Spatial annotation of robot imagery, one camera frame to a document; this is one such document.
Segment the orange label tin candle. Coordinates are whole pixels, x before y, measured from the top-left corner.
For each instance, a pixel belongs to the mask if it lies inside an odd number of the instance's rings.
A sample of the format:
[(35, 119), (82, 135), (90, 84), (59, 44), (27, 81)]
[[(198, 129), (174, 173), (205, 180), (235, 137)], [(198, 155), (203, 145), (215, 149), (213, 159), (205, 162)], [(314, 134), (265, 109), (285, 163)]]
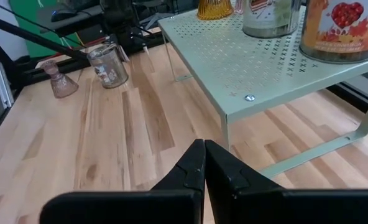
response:
[(307, 0), (300, 50), (332, 63), (368, 60), (368, 0)]

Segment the black desk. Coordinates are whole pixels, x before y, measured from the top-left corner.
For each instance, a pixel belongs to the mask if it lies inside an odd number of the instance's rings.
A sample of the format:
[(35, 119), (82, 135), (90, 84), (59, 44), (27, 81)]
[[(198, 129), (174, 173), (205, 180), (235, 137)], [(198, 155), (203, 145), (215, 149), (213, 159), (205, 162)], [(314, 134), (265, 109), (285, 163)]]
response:
[[(53, 21), (52, 17), (59, 12), (66, 14), (66, 16), (60, 21)], [(61, 37), (100, 24), (102, 18), (103, 10), (99, 4), (74, 11), (66, 4), (56, 3), (38, 9), (36, 22), (40, 25), (41, 34), (54, 31)]]

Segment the green perforated metal shelf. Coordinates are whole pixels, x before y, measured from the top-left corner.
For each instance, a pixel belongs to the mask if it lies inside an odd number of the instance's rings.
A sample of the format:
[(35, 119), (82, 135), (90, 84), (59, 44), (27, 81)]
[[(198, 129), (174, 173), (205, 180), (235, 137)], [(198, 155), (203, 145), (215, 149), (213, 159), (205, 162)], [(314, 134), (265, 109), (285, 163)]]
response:
[(300, 32), (255, 39), (233, 14), (201, 21), (195, 11), (159, 21), (179, 83), (195, 80), (213, 105), (218, 142), (285, 185), (368, 185), (368, 111), (329, 91), (368, 72), (368, 62), (327, 64), (299, 51)]

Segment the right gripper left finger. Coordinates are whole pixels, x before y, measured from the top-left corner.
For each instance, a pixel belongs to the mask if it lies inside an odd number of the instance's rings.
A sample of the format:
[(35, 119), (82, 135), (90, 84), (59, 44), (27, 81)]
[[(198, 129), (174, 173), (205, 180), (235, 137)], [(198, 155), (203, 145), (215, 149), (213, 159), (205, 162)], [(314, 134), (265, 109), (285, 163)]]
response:
[(40, 224), (203, 224), (205, 142), (196, 139), (150, 190), (69, 192), (49, 200)]

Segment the black computer mouse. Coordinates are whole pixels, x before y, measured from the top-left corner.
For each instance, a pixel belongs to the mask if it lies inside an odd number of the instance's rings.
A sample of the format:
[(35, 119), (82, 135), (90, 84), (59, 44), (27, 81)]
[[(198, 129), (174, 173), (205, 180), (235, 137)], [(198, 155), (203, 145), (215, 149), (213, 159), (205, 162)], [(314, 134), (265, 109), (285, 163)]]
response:
[(75, 17), (77, 13), (68, 9), (59, 9), (52, 12), (51, 21), (58, 22), (65, 19)]

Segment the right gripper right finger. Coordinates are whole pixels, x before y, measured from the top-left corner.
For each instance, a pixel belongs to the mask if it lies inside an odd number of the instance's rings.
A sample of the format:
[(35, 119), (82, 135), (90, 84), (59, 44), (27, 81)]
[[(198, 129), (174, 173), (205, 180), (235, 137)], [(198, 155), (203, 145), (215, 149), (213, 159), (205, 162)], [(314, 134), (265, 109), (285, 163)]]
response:
[(205, 147), (215, 224), (368, 224), (368, 189), (286, 189), (214, 141)]

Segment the amber glass candlestick holder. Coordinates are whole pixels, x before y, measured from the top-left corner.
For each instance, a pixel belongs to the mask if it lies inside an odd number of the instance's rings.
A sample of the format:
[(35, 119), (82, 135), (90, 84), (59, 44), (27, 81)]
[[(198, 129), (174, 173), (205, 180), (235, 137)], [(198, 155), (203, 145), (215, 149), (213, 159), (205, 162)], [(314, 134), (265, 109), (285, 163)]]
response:
[(230, 16), (233, 8), (230, 0), (200, 0), (197, 18), (212, 21)]

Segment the black diagonal support beam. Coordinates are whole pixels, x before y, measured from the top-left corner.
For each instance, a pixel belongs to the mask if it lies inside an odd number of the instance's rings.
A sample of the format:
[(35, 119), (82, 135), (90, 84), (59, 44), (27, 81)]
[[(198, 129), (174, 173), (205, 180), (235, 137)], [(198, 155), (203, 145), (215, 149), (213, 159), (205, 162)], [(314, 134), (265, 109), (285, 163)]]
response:
[(81, 52), (81, 51), (75, 51), (72, 49), (69, 49), (68, 47), (64, 47), (58, 43), (55, 43), (51, 40), (48, 40), (46, 38), (43, 38), (37, 34), (33, 34), (29, 31), (26, 31), (24, 29), (21, 29), (20, 27), (14, 26), (4, 20), (0, 19), (0, 29), (10, 33), (12, 35), (16, 35), (18, 37), (21, 37), (25, 40), (31, 41), (35, 44), (41, 45), (43, 47), (46, 47), (50, 50), (54, 50), (58, 53), (65, 54), (71, 58), (77, 59), (77, 60), (84, 60), (87, 61), (87, 54)]

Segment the silver aluminium bracket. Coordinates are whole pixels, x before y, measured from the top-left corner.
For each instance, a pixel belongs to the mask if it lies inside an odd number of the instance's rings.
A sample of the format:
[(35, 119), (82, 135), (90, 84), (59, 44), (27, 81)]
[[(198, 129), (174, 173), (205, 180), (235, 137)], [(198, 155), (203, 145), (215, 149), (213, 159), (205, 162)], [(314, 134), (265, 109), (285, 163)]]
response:
[(11, 108), (14, 104), (14, 97), (7, 79), (3, 64), (0, 62), (0, 99), (3, 108)]

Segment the silver tin candle with lid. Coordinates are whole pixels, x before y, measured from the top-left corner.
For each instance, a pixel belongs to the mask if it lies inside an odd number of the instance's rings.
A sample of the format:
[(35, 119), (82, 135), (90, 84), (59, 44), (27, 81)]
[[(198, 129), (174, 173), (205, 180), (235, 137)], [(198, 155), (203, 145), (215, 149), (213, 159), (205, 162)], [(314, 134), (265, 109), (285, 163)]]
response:
[(104, 88), (121, 86), (129, 79), (116, 44), (102, 45), (87, 54), (96, 76)]
[(257, 38), (276, 38), (298, 28), (301, 0), (246, 0), (242, 31)]

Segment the black aluminium table frame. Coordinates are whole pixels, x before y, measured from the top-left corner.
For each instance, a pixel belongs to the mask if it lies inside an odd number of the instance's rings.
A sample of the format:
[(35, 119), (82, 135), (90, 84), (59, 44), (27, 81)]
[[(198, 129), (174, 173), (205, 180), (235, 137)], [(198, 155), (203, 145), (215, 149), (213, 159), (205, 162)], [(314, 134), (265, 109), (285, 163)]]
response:
[[(152, 48), (158, 45), (163, 44), (162, 31), (157, 27), (154, 31), (140, 31), (138, 34), (131, 34), (131, 43), (128, 46), (123, 46), (125, 53), (128, 56), (136, 54), (138, 52), (144, 51), (147, 47)], [(57, 62), (59, 70), (64, 73), (71, 73), (77, 70), (82, 70), (90, 66), (89, 62), (84, 62), (81, 60), (77, 60), (74, 58), (68, 58)], [(48, 75), (43, 69), (34, 68), (31, 70), (25, 70), (23, 72), (26, 81), (24, 82), (24, 86), (33, 85), (38, 82), (42, 82), (44, 80), (50, 79), (50, 75)]]

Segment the green backdrop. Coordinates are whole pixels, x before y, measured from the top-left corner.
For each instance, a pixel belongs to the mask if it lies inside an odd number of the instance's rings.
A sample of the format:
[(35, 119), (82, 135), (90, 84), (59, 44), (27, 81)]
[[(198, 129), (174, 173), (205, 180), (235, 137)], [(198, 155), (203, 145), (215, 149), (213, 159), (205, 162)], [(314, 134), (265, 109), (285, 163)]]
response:
[[(43, 6), (52, 6), (57, 3), (57, 0), (9, 0), (10, 7), (13, 12), (29, 19), (33, 22), (41, 24), (41, 22), (37, 21), (37, 13), (38, 10)], [(16, 17), (17, 22), (20, 28), (23, 28), (29, 32), (34, 34), (38, 34), (48, 40), (56, 42), (58, 44), (62, 44), (65, 47), (78, 47), (81, 44), (81, 41), (78, 39), (76, 33), (70, 34), (67, 37), (59, 38), (57, 34), (52, 32), (46, 32), (44, 34), (40, 33), (40, 27), (33, 25), (21, 18)], [(42, 47), (38, 44), (32, 43), (30, 41), (26, 41), (27, 50), (29, 51), (29, 56), (32, 58), (35, 57), (48, 57), (50, 55), (54, 55), (56, 52), (45, 47)]]

